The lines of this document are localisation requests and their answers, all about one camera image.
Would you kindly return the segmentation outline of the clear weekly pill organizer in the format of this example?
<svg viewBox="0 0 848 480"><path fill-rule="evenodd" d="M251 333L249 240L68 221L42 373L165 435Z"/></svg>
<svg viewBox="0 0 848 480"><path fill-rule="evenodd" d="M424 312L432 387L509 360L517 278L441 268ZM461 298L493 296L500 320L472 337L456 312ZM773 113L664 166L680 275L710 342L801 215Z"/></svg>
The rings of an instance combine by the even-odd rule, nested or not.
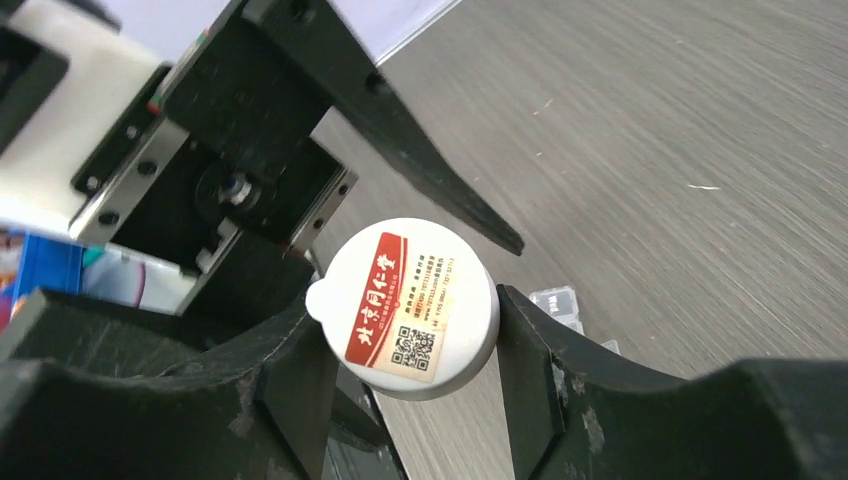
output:
<svg viewBox="0 0 848 480"><path fill-rule="evenodd" d="M554 287L532 292L529 299L558 323L585 336L584 325L579 318L579 304L571 286Z"/></svg>

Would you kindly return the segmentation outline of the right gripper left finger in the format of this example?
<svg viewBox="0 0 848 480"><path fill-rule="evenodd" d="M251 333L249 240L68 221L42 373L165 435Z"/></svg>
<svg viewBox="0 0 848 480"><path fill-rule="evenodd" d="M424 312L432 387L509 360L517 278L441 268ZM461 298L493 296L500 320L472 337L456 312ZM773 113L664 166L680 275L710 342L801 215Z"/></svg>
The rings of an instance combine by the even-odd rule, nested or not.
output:
<svg viewBox="0 0 848 480"><path fill-rule="evenodd" d="M1 475L318 479L337 368L301 301L232 335L36 292L1 335Z"/></svg>

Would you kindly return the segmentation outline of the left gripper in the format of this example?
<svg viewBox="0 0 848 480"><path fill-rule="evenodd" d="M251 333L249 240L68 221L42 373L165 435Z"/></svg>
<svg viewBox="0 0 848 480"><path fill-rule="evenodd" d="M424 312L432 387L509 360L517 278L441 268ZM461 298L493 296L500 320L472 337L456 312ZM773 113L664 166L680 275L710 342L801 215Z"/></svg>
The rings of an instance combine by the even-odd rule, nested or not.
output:
<svg viewBox="0 0 848 480"><path fill-rule="evenodd" d="M418 192L522 254L328 1L232 1L157 68L75 175L72 237L176 265L194 280L178 314L254 325L284 310L356 182L312 138L322 94Z"/></svg>

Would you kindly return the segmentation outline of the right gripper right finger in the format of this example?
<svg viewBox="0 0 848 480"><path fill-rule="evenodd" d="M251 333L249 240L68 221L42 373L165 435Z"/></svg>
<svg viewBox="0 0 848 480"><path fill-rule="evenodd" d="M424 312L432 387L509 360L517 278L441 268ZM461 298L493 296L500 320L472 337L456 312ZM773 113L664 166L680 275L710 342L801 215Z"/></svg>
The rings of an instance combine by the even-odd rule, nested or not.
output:
<svg viewBox="0 0 848 480"><path fill-rule="evenodd" d="M628 360L497 289L519 479L843 479L847 365L744 359L686 380Z"/></svg>

